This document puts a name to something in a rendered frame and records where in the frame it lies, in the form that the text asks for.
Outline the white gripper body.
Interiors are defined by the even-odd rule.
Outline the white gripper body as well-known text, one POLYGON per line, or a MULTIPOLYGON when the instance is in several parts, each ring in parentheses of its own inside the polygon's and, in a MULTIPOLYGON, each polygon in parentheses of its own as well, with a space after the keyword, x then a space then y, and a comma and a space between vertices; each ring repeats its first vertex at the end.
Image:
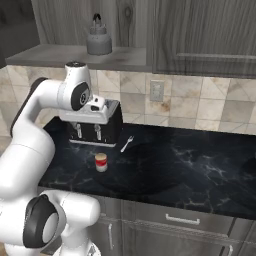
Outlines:
POLYGON ((60 110, 59 117, 66 122, 107 124, 118 105, 117 100, 93 99, 79 111, 60 110))

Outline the grey wood shelf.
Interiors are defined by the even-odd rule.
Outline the grey wood shelf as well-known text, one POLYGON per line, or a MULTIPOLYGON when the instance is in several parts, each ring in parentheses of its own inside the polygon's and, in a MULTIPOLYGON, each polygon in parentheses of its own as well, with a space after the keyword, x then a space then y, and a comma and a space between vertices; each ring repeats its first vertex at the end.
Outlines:
POLYGON ((70 61, 93 70, 151 72, 145 48, 114 47, 108 55, 89 55, 85 46, 38 45, 6 59, 8 65, 63 68, 70 61))

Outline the grey kettle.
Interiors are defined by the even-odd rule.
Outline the grey kettle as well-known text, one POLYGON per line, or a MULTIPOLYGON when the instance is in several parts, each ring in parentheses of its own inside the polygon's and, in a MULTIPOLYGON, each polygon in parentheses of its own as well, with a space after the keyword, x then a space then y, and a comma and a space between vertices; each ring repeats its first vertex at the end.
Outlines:
POLYGON ((87 36, 87 53, 90 55, 108 55, 112 52, 112 39, 107 33, 106 25, 101 21, 101 15, 95 13, 93 24, 87 36))

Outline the silver fork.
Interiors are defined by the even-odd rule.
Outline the silver fork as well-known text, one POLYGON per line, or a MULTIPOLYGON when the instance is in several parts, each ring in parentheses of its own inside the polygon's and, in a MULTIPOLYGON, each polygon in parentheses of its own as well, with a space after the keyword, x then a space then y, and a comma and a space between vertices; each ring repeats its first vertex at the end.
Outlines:
POLYGON ((128 144, 131 143, 134 139, 134 136, 130 136, 128 139, 127 139, 127 142, 126 144, 122 147, 122 149, 120 150, 121 153, 123 153, 125 151, 125 149, 127 148, 128 144))

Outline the narrow grey cupboard door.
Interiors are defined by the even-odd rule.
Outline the narrow grey cupboard door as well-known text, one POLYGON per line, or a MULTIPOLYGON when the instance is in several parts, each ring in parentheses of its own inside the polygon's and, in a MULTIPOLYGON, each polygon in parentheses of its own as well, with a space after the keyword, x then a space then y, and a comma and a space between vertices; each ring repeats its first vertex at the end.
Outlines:
POLYGON ((101 251, 102 256, 122 256, 121 202, 119 199, 96 196, 101 213, 96 224, 88 230, 91 240, 101 251), (114 249, 109 246, 108 225, 112 223, 114 249))

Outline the grey drawer front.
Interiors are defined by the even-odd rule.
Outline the grey drawer front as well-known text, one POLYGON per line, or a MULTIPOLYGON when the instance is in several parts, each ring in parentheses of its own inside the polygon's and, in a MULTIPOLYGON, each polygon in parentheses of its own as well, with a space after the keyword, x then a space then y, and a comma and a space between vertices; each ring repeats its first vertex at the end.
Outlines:
POLYGON ((228 235, 230 232, 230 228, 233 225, 232 217, 208 214, 185 209, 178 209, 146 203, 136 203, 135 209, 136 220, 179 226, 222 235, 228 235), (165 214, 169 214, 172 217, 190 220, 200 219, 201 222, 200 225, 188 225, 178 222, 172 222, 166 220, 165 214))

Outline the red and white can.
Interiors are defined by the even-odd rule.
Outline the red and white can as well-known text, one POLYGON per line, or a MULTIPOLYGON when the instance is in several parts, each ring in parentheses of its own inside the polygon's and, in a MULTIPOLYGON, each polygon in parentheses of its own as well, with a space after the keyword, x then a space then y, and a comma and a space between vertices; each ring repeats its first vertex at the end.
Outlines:
POLYGON ((97 153, 95 155, 95 166, 99 172, 105 172, 108 168, 107 155, 105 153, 97 153))

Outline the black toaster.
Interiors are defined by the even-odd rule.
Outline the black toaster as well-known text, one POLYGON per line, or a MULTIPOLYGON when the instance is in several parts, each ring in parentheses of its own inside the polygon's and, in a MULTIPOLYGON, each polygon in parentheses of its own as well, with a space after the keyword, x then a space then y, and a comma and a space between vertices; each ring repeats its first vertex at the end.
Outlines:
POLYGON ((76 122, 67 123, 67 131, 69 133, 69 140, 72 143, 101 145, 107 147, 114 147, 119 139, 123 128, 123 117, 121 104, 117 106, 114 114, 110 117, 107 124, 99 124, 101 127, 101 141, 97 140, 97 135, 94 129, 95 124, 79 123, 82 130, 82 138, 77 134, 76 122))

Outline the wide grey cupboard door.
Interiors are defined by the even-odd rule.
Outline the wide grey cupboard door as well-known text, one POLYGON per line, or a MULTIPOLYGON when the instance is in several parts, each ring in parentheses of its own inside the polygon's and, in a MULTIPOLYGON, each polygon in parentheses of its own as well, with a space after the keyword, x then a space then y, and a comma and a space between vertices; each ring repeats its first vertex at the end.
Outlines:
POLYGON ((134 223, 122 229, 124 256, 227 256, 230 246, 134 223))

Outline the grey wood wall cabinet door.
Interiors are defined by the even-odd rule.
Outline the grey wood wall cabinet door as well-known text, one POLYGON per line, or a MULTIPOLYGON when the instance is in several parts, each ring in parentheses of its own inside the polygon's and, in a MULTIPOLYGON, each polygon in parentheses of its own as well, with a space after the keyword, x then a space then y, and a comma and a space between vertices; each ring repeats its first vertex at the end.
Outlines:
POLYGON ((157 0, 153 71, 256 78, 256 0, 157 0))

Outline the grey wall outlet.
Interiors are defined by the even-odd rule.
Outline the grey wall outlet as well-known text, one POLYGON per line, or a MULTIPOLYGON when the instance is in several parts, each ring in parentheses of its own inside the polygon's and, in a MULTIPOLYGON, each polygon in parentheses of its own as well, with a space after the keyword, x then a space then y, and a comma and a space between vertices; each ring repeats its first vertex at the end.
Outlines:
POLYGON ((164 97, 164 82, 162 80, 150 81, 150 100, 162 102, 164 97))

